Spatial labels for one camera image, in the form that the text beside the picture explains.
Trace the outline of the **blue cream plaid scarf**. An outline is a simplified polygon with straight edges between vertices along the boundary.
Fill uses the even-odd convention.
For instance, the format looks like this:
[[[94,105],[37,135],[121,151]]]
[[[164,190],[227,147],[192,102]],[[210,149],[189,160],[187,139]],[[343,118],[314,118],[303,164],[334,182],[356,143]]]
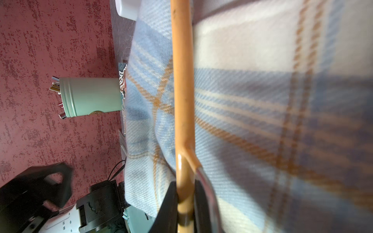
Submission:
[[[225,232],[372,232],[372,1],[191,8],[196,155]]]

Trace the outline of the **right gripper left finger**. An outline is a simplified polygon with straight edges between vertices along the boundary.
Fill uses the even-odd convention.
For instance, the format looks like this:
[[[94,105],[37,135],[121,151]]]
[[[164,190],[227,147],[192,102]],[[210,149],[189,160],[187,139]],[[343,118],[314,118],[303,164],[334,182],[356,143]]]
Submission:
[[[170,183],[157,217],[149,233],[177,233],[178,195],[176,182]]]

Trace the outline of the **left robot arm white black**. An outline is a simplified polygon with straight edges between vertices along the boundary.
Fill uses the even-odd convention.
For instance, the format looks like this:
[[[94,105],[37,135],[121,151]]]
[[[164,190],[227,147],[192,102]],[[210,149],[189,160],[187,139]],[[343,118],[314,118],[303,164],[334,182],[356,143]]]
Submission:
[[[112,177],[66,206],[73,169],[66,163],[30,167],[1,187],[2,233],[97,233],[123,223],[124,183]]]

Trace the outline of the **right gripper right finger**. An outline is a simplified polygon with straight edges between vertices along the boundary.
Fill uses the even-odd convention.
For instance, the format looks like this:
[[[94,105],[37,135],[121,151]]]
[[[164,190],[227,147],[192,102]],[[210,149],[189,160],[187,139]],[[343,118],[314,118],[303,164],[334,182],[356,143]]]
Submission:
[[[213,219],[211,216],[213,200],[213,190],[211,187],[204,185],[200,180],[196,180],[194,194],[194,228],[197,233],[214,232]]]

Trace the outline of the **orange plastic hanger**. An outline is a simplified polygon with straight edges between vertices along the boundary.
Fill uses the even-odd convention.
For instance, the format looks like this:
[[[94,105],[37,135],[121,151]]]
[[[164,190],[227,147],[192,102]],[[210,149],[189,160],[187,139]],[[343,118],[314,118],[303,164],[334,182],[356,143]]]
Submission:
[[[177,232],[196,233],[194,228],[195,181],[213,190],[214,233],[223,231],[219,205],[211,181],[195,152],[193,32],[189,1],[171,1],[176,187],[178,195]]]

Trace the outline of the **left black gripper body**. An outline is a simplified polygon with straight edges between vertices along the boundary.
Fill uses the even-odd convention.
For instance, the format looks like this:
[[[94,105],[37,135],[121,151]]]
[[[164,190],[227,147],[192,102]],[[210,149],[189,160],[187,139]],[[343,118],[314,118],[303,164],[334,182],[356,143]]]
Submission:
[[[38,233],[58,215],[44,205],[45,199],[31,191],[1,192],[1,232]]]

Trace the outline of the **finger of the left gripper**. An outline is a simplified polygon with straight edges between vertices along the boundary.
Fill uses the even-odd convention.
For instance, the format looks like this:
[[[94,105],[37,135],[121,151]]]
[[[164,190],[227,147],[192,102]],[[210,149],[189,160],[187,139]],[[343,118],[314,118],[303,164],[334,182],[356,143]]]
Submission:
[[[62,208],[72,196],[73,168],[66,163],[29,167],[1,187],[1,203],[30,194],[37,201],[49,201]]]

